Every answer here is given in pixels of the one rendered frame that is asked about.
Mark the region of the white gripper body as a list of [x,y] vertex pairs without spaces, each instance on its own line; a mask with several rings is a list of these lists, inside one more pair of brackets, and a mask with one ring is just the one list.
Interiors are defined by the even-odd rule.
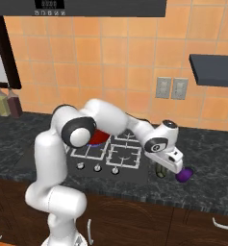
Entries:
[[145,155],[175,174],[178,174],[183,168],[181,153],[146,153]]

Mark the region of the green cucumber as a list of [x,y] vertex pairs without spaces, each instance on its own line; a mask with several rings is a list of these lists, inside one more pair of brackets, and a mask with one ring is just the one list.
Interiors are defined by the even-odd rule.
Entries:
[[167,169],[160,164],[156,164],[156,175],[159,178],[164,178],[166,176]]

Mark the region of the purple eggplant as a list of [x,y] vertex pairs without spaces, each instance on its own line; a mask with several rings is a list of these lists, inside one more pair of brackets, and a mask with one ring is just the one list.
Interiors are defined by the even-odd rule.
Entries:
[[190,167],[184,167],[178,174],[175,175],[179,183],[185,183],[193,175],[193,170]]

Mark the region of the red pot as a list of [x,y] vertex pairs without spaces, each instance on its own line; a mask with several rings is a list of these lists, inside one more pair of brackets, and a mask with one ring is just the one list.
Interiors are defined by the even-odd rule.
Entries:
[[98,129],[95,130],[93,136],[91,137],[89,141],[89,145],[99,145],[104,142],[106,142],[109,139],[110,135],[107,133],[104,133]]

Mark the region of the dark grey hob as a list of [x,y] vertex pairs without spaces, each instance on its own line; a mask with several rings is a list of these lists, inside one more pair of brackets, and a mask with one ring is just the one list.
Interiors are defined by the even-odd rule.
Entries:
[[[80,149],[66,147],[66,160],[69,173],[81,177],[94,177],[114,181],[145,185],[148,177],[149,159],[130,130],[121,135],[111,135],[99,145],[87,145]],[[77,163],[83,162],[85,168],[77,169]],[[99,163],[101,171],[93,167]],[[117,167],[119,174],[112,174]]]

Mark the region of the brown cupboard door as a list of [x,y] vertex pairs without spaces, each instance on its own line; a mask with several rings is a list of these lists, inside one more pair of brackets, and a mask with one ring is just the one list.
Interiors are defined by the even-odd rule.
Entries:
[[88,206],[77,228],[92,246],[165,246],[173,209],[103,195],[88,194]]
[[1,241],[15,246],[40,246],[49,235],[47,214],[25,203],[30,182],[0,179]]
[[189,209],[175,209],[167,246],[228,246],[228,216]]

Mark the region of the dark range hood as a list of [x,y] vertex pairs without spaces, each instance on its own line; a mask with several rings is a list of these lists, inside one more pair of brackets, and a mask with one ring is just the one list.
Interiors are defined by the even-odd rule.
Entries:
[[0,0],[0,15],[165,17],[166,1]]

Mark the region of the dark red bottle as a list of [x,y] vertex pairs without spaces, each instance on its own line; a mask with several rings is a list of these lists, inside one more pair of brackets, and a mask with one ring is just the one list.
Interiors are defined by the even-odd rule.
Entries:
[[8,94],[8,105],[12,117],[18,118],[22,115],[23,110],[20,104],[19,97],[13,92],[13,90],[10,87],[9,87],[9,94]]

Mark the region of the yellow-green oil bottle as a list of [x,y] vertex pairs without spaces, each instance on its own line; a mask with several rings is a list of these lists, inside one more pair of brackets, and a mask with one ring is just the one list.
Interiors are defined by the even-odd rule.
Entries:
[[8,105],[8,97],[0,88],[0,115],[9,116],[11,114]]

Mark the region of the dark framed window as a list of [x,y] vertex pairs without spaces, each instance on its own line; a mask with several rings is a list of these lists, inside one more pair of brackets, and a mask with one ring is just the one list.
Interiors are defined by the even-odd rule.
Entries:
[[10,86],[12,89],[21,89],[20,78],[13,56],[13,49],[3,16],[0,16],[0,57],[8,79],[6,85],[0,81],[0,87],[7,88]]

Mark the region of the grey wall socket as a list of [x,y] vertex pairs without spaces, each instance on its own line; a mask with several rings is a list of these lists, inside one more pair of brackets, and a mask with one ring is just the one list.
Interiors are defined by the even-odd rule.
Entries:
[[187,94],[188,78],[174,78],[171,98],[175,100],[184,100]]
[[156,84],[156,97],[157,98],[169,98],[171,87],[171,78],[170,77],[158,77]]

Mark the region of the dark grey wall shelf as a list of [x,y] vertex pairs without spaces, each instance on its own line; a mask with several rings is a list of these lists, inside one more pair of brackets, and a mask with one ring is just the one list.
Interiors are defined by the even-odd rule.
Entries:
[[189,61],[198,86],[228,87],[228,56],[190,54]]

